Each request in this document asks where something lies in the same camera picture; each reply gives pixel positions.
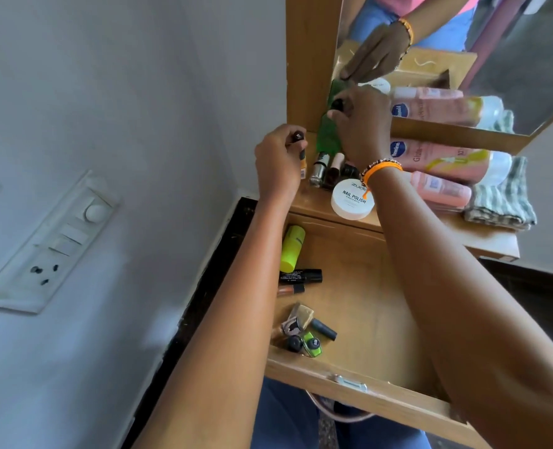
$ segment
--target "folded towel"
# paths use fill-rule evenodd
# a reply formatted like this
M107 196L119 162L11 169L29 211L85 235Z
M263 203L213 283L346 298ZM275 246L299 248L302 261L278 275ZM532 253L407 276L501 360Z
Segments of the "folded towel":
M536 225L534 208L527 201L526 165L526 157L514 157L509 175L498 186L476 184L465 220L516 230Z

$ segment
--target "wooden drawer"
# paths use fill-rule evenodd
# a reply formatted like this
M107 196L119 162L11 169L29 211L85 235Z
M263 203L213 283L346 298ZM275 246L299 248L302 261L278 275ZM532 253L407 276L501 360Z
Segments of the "wooden drawer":
M311 173L312 164L316 158L316 134L308 132L306 139L308 141L307 166L309 173ZM291 212L378 233L383 232L376 209L368 217L361 220L345 220L332 210L330 198L330 192L310 187L309 180L303 180L291 205ZM466 222L459 214L440 215L439 218L449 228L455 239L466 246L475 256L507 261L519 258L517 234L514 230Z
M298 268L321 268L322 284L277 299L274 323L299 300L339 333L315 359L270 347L265 374L321 396L475 448L489 447L469 425L452 418L434 367L395 277L383 234L290 213L306 239ZM364 383L340 385L334 376Z

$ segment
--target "wooden frame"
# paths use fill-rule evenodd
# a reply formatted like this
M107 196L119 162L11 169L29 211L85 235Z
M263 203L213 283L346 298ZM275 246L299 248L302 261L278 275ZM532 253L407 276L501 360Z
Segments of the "wooden frame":
M325 112L336 52L343 0L286 0L287 2L287 121L317 132ZM450 124L394 118L392 136L485 148L518 154L553 117L532 135L513 135Z

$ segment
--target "sticker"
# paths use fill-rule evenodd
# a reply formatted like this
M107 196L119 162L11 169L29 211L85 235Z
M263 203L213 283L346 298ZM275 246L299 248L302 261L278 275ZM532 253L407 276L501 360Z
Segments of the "sticker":
M407 104L395 104L392 106L391 112L394 117L407 118L409 116L409 107Z
M405 142L392 142L391 157L403 156L403 153L405 153L406 149L407 149L407 146L405 145Z

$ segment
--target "mirror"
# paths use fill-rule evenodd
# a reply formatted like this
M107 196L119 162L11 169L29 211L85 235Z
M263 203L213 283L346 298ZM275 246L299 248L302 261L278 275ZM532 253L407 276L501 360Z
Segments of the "mirror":
M374 28L421 1L343 0L332 77ZM397 116L532 135L553 119L553 0L468 0L384 78Z

